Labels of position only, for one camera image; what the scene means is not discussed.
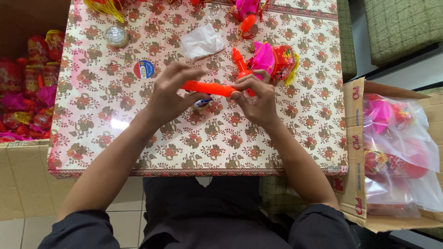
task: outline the white tissue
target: white tissue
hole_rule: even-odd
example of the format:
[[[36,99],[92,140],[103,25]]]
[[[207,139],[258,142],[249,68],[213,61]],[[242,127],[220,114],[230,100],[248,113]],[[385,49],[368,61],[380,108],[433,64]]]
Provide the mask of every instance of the white tissue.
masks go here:
[[[194,29],[180,37],[180,40],[180,46],[192,62],[225,49],[223,39],[215,34],[210,23]]]

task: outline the round sticker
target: round sticker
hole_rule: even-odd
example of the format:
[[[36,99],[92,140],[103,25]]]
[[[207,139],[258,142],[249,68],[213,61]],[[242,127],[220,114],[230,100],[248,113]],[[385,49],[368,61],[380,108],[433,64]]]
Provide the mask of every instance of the round sticker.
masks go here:
[[[139,61],[134,66],[134,73],[141,79],[150,78],[154,74],[154,65],[147,60]]]

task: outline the hand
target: hand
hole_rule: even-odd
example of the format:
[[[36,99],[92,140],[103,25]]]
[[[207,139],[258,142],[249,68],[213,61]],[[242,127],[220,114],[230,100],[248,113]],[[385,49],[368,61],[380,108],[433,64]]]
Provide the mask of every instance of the hand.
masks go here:
[[[254,70],[253,73],[261,75],[263,81],[253,74],[238,79],[232,86],[238,91],[232,92],[231,98],[241,107],[249,121],[267,130],[281,122],[276,111],[275,90],[273,85],[268,84],[271,76],[265,70]],[[239,92],[248,88],[258,96],[255,104],[249,103],[243,93]]]
[[[209,99],[206,93],[193,93],[185,98],[177,90],[188,80],[195,80],[206,75],[203,69],[193,68],[182,63],[173,62],[154,83],[153,94],[143,109],[150,125],[159,129],[174,120],[188,107],[201,99]]]

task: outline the finger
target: finger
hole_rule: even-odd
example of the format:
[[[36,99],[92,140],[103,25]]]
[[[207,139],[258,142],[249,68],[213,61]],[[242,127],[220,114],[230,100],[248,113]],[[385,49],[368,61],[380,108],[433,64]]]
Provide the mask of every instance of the finger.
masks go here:
[[[258,74],[261,76],[262,81],[266,84],[269,83],[269,80],[271,80],[271,76],[268,74],[268,72],[264,69],[260,69],[260,70],[252,70],[253,74]]]
[[[239,91],[232,92],[231,98],[237,102],[237,104],[240,106],[240,108],[243,110],[244,113],[247,113],[249,108],[252,106],[248,100],[245,98],[243,93]]]
[[[206,74],[207,71],[201,68],[183,69],[178,74],[175,74],[170,82],[174,86],[174,92],[176,92],[186,81],[201,78]]]
[[[248,74],[248,75],[246,75],[246,76],[244,76],[244,77],[241,77],[240,79],[238,79],[238,80],[236,80],[235,81],[235,84],[239,84],[239,83],[242,83],[242,82],[244,82],[245,80],[247,80],[247,79],[256,79],[256,80],[260,80],[259,78],[257,78],[254,74]]]
[[[266,84],[264,84],[257,78],[249,78],[241,83],[232,85],[232,87],[239,91],[244,91],[248,88],[251,88],[252,91],[254,91],[259,97],[261,97],[264,89],[266,88]]]
[[[166,78],[172,78],[174,75],[176,75],[181,70],[189,69],[189,68],[192,68],[192,66],[188,65],[184,62],[172,62],[169,66],[166,67],[162,76],[164,75],[164,76],[166,76]]]
[[[186,108],[193,105],[195,102],[202,100],[202,99],[210,99],[211,97],[207,93],[193,93],[189,96],[185,97],[185,105]]]

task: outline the table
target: table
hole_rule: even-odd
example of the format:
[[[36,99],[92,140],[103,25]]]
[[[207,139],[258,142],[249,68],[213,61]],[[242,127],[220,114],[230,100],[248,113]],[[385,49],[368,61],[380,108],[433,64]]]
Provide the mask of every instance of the table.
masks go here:
[[[237,68],[231,48],[238,23],[226,27],[227,0],[201,9],[183,0],[122,2],[125,23],[89,10],[74,0],[69,13],[51,130],[48,170],[58,178],[78,177],[146,105],[153,82],[173,61],[186,61],[180,36],[212,23],[227,49],[199,60],[205,82],[233,84]],[[276,86],[277,111],[288,130],[326,175],[347,172],[343,82],[335,0],[271,0],[263,22],[252,27],[257,41],[288,44],[300,55],[297,82]],[[112,24],[130,34],[125,48],[104,40]],[[240,40],[245,59],[252,40]],[[151,78],[137,79],[134,64],[148,60]],[[250,123],[230,98],[214,96],[206,111],[192,108],[163,126],[147,142],[133,176],[281,175],[281,159],[261,127]]]

